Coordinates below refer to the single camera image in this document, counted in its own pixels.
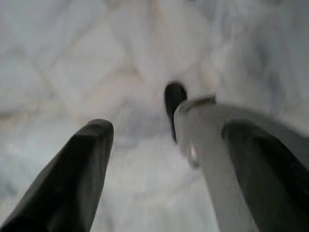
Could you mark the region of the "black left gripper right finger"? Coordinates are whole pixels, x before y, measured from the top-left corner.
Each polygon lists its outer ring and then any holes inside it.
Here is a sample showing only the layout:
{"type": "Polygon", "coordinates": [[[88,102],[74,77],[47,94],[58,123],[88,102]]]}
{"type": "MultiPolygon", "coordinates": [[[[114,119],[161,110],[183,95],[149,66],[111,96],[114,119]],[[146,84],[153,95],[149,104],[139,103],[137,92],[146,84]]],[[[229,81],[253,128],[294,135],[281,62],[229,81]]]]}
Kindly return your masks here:
{"type": "Polygon", "coordinates": [[[277,137],[243,122],[224,125],[222,139],[238,184],[262,232],[309,230],[309,172],[277,137]]]}

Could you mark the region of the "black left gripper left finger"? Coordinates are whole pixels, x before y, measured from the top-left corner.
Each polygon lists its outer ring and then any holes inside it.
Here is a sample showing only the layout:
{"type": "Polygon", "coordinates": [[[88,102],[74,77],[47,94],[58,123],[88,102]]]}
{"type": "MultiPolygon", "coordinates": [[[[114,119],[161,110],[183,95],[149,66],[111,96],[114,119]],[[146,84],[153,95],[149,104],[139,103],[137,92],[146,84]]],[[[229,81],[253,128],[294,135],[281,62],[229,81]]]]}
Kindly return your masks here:
{"type": "Polygon", "coordinates": [[[103,119],[89,121],[38,174],[1,231],[90,231],[112,144],[112,123],[103,119]]]}

